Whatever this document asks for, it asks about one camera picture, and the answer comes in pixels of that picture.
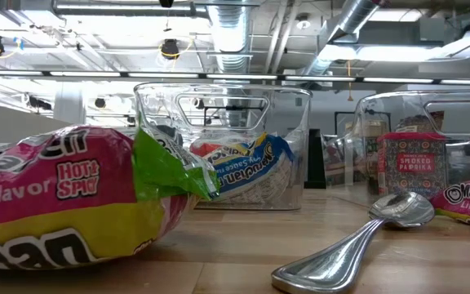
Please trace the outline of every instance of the red label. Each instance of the red label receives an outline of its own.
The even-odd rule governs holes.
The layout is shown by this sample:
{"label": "red label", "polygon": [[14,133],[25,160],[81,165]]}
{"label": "red label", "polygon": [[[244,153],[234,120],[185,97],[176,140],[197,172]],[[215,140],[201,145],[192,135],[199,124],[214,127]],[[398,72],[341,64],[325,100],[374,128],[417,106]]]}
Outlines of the red label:
{"label": "red label", "polygon": [[399,172],[434,172],[434,154],[398,154]]}

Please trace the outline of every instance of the butcher block counter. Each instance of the butcher block counter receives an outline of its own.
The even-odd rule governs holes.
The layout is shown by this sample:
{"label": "butcher block counter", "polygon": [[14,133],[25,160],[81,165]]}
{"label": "butcher block counter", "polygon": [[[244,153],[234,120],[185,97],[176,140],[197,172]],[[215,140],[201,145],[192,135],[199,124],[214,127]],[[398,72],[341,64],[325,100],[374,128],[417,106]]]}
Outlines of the butcher block counter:
{"label": "butcher block counter", "polygon": [[[196,210],[139,255],[81,269],[0,271],[0,293],[279,293],[278,266],[336,243],[368,221],[342,190],[305,190],[293,212]],[[470,293],[470,226],[445,217],[379,231],[353,293]]]}

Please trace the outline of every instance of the clear acrylic container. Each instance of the clear acrylic container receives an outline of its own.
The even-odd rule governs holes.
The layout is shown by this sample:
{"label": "clear acrylic container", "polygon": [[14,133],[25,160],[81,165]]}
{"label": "clear acrylic container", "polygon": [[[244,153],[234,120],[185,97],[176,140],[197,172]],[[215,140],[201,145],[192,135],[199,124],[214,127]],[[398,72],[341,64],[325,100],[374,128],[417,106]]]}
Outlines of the clear acrylic container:
{"label": "clear acrylic container", "polygon": [[328,189],[362,205],[402,190],[431,198],[468,181],[470,91],[363,98],[345,135],[324,144],[324,161]]}
{"label": "clear acrylic container", "polygon": [[264,133],[287,142],[291,160],[212,202],[224,209],[300,208],[307,164],[311,92],[250,84],[144,83],[135,87],[139,123],[152,124],[197,155],[218,145],[251,142]]}

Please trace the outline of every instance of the stainless steel spoon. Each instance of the stainless steel spoon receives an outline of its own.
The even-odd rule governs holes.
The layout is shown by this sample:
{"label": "stainless steel spoon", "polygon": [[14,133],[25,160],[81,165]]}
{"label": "stainless steel spoon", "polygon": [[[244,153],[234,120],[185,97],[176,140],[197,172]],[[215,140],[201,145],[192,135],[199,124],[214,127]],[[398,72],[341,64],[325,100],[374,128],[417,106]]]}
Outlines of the stainless steel spoon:
{"label": "stainless steel spoon", "polygon": [[425,225],[434,217],[434,208],[422,195],[405,192],[379,199],[369,210],[369,217],[370,222],[335,245],[275,269],[271,274],[273,286],[291,294],[345,291],[353,285],[361,259],[379,227]]}

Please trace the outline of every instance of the silver air duct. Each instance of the silver air duct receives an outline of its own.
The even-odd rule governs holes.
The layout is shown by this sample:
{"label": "silver air duct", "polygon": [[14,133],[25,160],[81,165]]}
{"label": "silver air duct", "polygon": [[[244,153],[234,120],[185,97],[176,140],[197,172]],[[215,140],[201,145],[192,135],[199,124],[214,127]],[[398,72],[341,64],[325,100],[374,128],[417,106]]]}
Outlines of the silver air duct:
{"label": "silver air duct", "polygon": [[322,26],[319,35],[318,56],[308,66],[303,74],[322,75],[330,67],[333,60],[325,59],[322,52],[328,42],[346,35],[354,35],[351,42],[358,39],[358,31],[366,24],[369,18],[375,13],[384,0],[347,0],[342,7],[342,13],[335,18],[328,20]]}
{"label": "silver air duct", "polygon": [[[250,8],[238,6],[208,7],[213,24],[213,43],[221,53],[241,53],[246,50]],[[217,56],[221,73],[245,73],[248,59],[245,56]]]}

